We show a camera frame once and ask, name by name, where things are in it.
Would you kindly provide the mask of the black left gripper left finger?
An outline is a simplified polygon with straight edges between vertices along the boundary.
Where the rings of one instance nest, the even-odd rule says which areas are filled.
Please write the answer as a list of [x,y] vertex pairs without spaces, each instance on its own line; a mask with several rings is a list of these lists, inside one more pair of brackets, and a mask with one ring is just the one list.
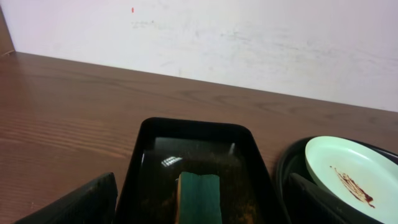
[[112,172],[105,173],[75,189],[17,224],[111,224],[115,215],[118,188]]

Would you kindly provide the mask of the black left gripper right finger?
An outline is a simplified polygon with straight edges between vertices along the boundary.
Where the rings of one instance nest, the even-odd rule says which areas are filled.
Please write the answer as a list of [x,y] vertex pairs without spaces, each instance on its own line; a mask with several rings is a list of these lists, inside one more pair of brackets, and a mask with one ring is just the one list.
[[296,173],[287,179],[287,210],[292,223],[379,223]]

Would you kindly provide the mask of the green and orange sponge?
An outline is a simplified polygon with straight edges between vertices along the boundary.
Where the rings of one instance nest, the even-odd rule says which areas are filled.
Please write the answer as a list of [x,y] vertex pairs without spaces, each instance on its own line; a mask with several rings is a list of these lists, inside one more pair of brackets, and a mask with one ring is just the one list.
[[178,177],[177,224],[222,224],[220,178],[182,172]]

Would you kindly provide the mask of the mint plate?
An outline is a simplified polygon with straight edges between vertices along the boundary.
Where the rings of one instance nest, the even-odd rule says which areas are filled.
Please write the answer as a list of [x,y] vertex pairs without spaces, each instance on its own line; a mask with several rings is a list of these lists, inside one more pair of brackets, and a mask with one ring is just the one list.
[[305,146],[314,182],[344,203],[382,223],[397,223],[397,164],[343,138],[315,137]]

